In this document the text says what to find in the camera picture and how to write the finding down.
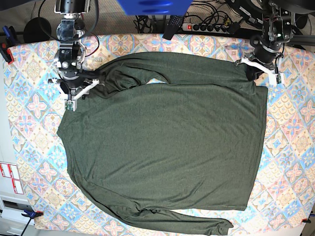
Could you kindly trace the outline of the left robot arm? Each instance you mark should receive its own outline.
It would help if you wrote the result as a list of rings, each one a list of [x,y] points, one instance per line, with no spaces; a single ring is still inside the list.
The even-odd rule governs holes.
[[[248,80],[254,81],[266,73],[269,83],[278,85],[283,76],[279,72],[280,58],[285,44],[314,46],[314,35],[301,35],[291,21],[292,14],[314,14],[313,0],[228,0],[227,4],[251,26],[262,32],[250,37],[254,50],[237,61],[246,65]]]

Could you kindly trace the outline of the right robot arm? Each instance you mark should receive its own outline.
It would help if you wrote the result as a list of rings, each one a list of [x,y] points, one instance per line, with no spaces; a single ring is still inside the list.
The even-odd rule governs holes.
[[[56,30],[60,44],[54,65],[58,77],[48,82],[59,90],[66,110],[76,111],[78,100],[102,84],[96,72],[83,69],[87,49],[82,39],[91,32],[85,30],[83,15],[89,10],[89,0],[58,0],[55,4],[54,12],[63,16]]]

